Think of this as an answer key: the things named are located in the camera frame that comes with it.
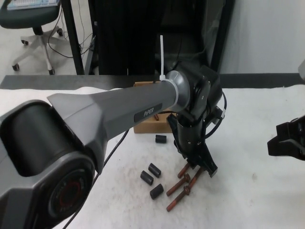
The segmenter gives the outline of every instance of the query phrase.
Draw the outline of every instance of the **chair base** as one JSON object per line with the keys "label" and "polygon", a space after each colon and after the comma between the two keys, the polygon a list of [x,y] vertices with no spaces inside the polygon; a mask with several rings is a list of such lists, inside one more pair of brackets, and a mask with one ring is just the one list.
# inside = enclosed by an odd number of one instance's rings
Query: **chair base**
{"label": "chair base", "polygon": [[18,56],[12,63],[12,67],[14,71],[19,70],[19,62],[24,60],[29,55],[32,55],[33,52],[38,48],[41,47],[44,55],[44,59],[46,61],[49,74],[54,75],[55,70],[50,62],[48,51],[47,51],[47,44],[63,44],[63,45],[70,45],[69,41],[61,40],[58,38],[53,37],[55,33],[58,33],[60,36],[62,36],[62,29],[59,28],[59,26],[56,26],[54,30],[50,30],[47,32],[44,32],[42,35],[33,35],[29,37],[21,37],[21,42],[28,46],[26,50]]}

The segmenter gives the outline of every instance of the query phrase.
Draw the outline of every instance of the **chair leg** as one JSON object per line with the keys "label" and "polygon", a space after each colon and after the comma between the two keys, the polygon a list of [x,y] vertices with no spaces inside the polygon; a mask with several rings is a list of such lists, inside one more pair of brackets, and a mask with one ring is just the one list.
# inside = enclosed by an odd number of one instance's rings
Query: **chair leg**
{"label": "chair leg", "polygon": [[37,36],[36,35],[33,35],[33,36],[29,36],[29,37],[26,37],[26,36],[22,36],[20,37],[20,40],[22,41],[27,41],[27,42],[33,42],[37,39]]}
{"label": "chair leg", "polygon": [[44,37],[45,42],[50,42],[50,44],[59,44],[59,45],[70,45],[69,41],[66,40],[62,40],[56,37],[50,37],[50,39],[48,37]]}
{"label": "chair leg", "polygon": [[59,26],[57,25],[54,30],[46,31],[43,33],[43,35],[46,36],[47,38],[49,38],[50,36],[53,36],[57,32],[58,29],[59,29]]}
{"label": "chair leg", "polygon": [[26,51],[22,55],[20,55],[13,61],[12,65],[14,66],[14,65],[18,64],[18,62],[22,61],[27,56],[32,54],[37,49],[38,46],[39,46],[39,39],[36,39],[33,41],[32,44],[29,45],[29,47],[26,49]]}
{"label": "chair leg", "polygon": [[49,59],[49,55],[48,55],[48,51],[47,51],[47,46],[46,46],[46,43],[44,42],[42,36],[39,37],[39,42],[40,42],[41,47],[42,47],[42,51],[43,51],[44,58],[45,58],[45,61],[47,63],[47,66],[48,66],[48,70],[52,71],[53,67],[52,67],[50,59]]}

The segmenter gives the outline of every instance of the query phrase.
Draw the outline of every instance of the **bolt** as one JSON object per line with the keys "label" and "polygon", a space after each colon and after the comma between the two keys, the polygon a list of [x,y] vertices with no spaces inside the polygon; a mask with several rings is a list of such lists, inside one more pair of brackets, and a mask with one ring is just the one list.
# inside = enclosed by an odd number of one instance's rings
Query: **bolt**
{"label": "bolt", "polygon": [[179,194],[179,196],[176,197],[176,199],[167,206],[166,210],[170,212],[178,203],[180,200],[183,199],[186,195],[189,195],[191,192],[191,189],[189,186],[184,186],[183,191]]}
{"label": "bolt", "polygon": [[186,171],[190,168],[191,164],[190,163],[187,163],[183,169],[178,173],[178,178],[180,179],[184,173],[186,173]]}
{"label": "bolt", "polygon": [[195,174],[195,176],[192,178],[189,187],[192,188],[194,186],[194,184],[196,183],[198,177],[201,175],[201,173],[204,171],[204,169],[202,167],[200,167],[200,169],[197,171],[197,173]]}
{"label": "bolt", "polygon": [[170,190],[167,191],[166,195],[169,197],[172,193],[174,193],[178,188],[180,188],[185,182],[189,183],[191,180],[190,175],[184,174],[184,177],[177,183],[175,184]]}
{"label": "bolt", "polygon": [[159,116],[157,114],[154,115],[154,118],[155,118],[156,121],[159,120]]}

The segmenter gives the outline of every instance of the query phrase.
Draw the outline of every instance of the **chair wheel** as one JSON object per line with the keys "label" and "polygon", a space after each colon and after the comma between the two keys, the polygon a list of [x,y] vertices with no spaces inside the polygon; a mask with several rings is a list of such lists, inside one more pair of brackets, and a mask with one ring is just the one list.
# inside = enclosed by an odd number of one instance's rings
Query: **chair wheel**
{"label": "chair wheel", "polygon": [[15,64],[13,65],[13,70],[16,72],[16,71],[19,71],[19,64]]}
{"label": "chair wheel", "polygon": [[21,40],[22,44],[24,45],[29,45],[29,42],[25,41],[25,40]]}
{"label": "chair wheel", "polygon": [[58,33],[58,35],[59,35],[60,37],[62,37],[62,36],[63,36],[63,31],[62,31],[62,28],[57,29],[57,31],[56,31],[56,32]]}
{"label": "chair wheel", "polygon": [[50,74],[50,75],[55,75],[55,69],[52,68],[51,70],[49,70],[49,74]]}

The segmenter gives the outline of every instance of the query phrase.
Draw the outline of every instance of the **wooden block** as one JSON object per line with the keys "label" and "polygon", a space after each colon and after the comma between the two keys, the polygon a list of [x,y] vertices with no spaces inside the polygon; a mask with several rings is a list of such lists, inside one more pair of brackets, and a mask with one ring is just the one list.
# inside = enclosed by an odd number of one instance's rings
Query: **wooden block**
{"label": "wooden block", "polygon": [[[153,82],[136,82],[134,87],[151,84]],[[155,133],[171,133],[172,130],[166,121],[166,118],[170,114],[158,114],[159,120],[157,121],[154,117],[151,117],[133,128],[136,134],[155,134]]]}

